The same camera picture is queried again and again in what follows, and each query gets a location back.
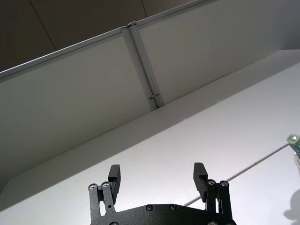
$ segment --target metal ceiling rail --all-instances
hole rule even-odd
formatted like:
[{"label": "metal ceiling rail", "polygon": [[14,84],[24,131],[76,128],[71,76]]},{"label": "metal ceiling rail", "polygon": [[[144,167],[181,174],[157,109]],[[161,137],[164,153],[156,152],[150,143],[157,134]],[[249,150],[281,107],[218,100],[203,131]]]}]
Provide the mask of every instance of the metal ceiling rail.
[{"label": "metal ceiling rail", "polygon": [[95,36],[95,37],[92,37],[90,39],[84,40],[84,41],[79,42],[77,44],[74,44],[74,45],[71,45],[69,47],[60,49],[58,51],[55,51],[55,52],[52,52],[50,54],[44,55],[44,56],[39,57],[37,59],[25,62],[21,65],[12,67],[10,69],[4,70],[4,71],[0,72],[0,82],[3,82],[7,79],[10,79],[10,78],[13,78],[13,77],[17,76],[16,73],[21,72],[25,69],[37,66],[37,65],[39,65],[43,62],[55,59],[57,57],[60,57],[60,56],[65,55],[67,53],[70,53],[70,52],[73,52],[75,50],[81,49],[83,47],[86,47],[86,46],[91,45],[93,43],[96,43],[98,41],[101,41],[101,40],[104,40],[106,38],[110,38],[114,35],[120,34],[121,33],[121,28],[122,27],[114,29],[114,30],[109,31],[109,32],[106,32],[104,34],[100,34],[98,36]]},{"label": "metal ceiling rail", "polygon": [[130,35],[131,42],[133,43],[135,49],[135,55],[138,57],[139,64],[143,69],[143,77],[147,81],[147,85],[150,89],[150,100],[153,100],[157,106],[160,108],[165,105],[163,97],[161,96],[158,83],[155,79],[154,72],[151,69],[151,63],[149,61],[148,55],[146,53],[146,49],[143,46],[142,38],[137,31],[136,22],[130,23],[128,26],[128,33]]},{"label": "metal ceiling rail", "polygon": [[[163,17],[166,17],[166,16],[169,16],[169,15],[175,14],[177,12],[183,11],[185,9],[197,6],[197,5],[199,5],[201,3],[204,3],[206,1],[209,1],[209,0],[194,0],[194,1],[186,3],[184,5],[181,5],[181,6],[169,9],[167,11],[164,11],[162,13],[159,13],[159,14],[147,17],[145,19],[139,20],[139,21],[136,22],[136,25],[137,26],[141,26],[141,25],[150,23],[152,21],[159,20],[159,19],[161,19]],[[37,59],[25,62],[25,63],[23,63],[21,65],[12,67],[10,69],[4,70],[4,71],[0,72],[0,82],[3,82],[5,80],[7,80],[7,79],[10,79],[10,78],[13,78],[13,77],[17,76],[16,73],[18,73],[20,71],[23,71],[25,69],[31,68],[31,67],[36,66],[36,65],[39,65],[39,64],[41,64],[43,62],[55,59],[55,58],[57,58],[59,56],[62,56],[62,55],[65,55],[67,53],[70,53],[70,52],[73,52],[75,50],[78,50],[80,48],[86,47],[88,45],[91,45],[91,44],[93,44],[95,42],[98,42],[98,41],[101,41],[103,39],[106,39],[106,38],[112,37],[114,35],[120,34],[121,33],[121,29],[123,29],[123,28],[126,28],[126,27],[124,26],[124,27],[116,28],[116,29],[114,29],[112,31],[106,32],[104,34],[100,34],[98,36],[95,36],[95,37],[92,37],[90,39],[84,40],[84,41],[79,42],[77,44],[74,44],[74,45],[71,45],[69,47],[60,49],[58,51],[52,52],[50,54],[47,54],[47,55],[42,56],[42,57],[39,57]]]}]

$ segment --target black metal plate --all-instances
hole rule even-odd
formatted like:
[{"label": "black metal plate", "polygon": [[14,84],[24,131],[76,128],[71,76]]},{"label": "black metal plate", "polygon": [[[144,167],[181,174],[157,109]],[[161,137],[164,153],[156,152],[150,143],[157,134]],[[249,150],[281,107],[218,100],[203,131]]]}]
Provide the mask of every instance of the black metal plate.
[{"label": "black metal plate", "polygon": [[101,216],[92,225],[207,225],[211,221],[217,225],[236,225],[222,214],[173,204],[147,205],[116,212]]}]

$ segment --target cable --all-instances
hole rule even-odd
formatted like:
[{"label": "cable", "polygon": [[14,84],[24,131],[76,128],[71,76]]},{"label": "cable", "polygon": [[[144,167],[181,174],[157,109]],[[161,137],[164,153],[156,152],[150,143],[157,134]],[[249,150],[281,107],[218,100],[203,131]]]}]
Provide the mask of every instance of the cable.
[{"label": "cable", "polygon": [[[245,169],[241,170],[240,172],[236,173],[235,175],[231,176],[230,178],[226,179],[226,181],[231,181],[234,178],[236,178],[237,176],[240,176],[241,174],[243,174],[244,172],[248,171],[249,169],[251,169],[252,167],[254,167],[255,165],[261,163],[262,161],[266,160],[267,158],[269,158],[270,156],[274,155],[275,153],[279,152],[280,150],[284,149],[285,147],[287,147],[289,144],[284,144],[283,146],[281,146],[280,148],[276,149],[275,151],[271,152],[270,154],[266,155],[265,157],[261,158],[260,160],[256,161],[255,163],[253,163],[252,165],[246,167]],[[184,204],[184,206],[189,206],[192,203],[198,201],[199,199],[201,199],[201,197],[197,197],[191,201],[189,201],[188,203]]]}]

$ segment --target gray ceiling panel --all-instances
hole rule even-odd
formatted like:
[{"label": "gray ceiling panel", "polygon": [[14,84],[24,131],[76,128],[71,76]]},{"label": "gray ceiling panel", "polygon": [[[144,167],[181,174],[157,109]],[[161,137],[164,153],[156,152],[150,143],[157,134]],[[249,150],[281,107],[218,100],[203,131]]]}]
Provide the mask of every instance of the gray ceiling panel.
[{"label": "gray ceiling panel", "polygon": [[57,49],[146,17],[140,0],[33,0]]},{"label": "gray ceiling panel", "polygon": [[19,73],[0,83],[0,179],[150,112],[122,34]]},{"label": "gray ceiling panel", "polygon": [[207,1],[140,26],[145,54],[164,102],[284,46],[298,48],[299,8],[300,1],[294,0]]},{"label": "gray ceiling panel", "polygon": [[155,15],[192,0],[142,0],[147,16]]},{"label": "gray ceiling panel", "polygon": [[0,71],[53,52],[29,1],[0,1]]}]

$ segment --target green bottle cap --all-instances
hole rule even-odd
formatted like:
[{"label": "green bottle cap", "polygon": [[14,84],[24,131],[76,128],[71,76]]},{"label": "green bottle cap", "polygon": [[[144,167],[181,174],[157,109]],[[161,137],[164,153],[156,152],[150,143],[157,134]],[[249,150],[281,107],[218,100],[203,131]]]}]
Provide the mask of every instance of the green bottle cap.
[{"label": "green bottle cap", "polygon": [[300,145],[300,135],[291,134],[286,139],[287,143],[293,146]]}]

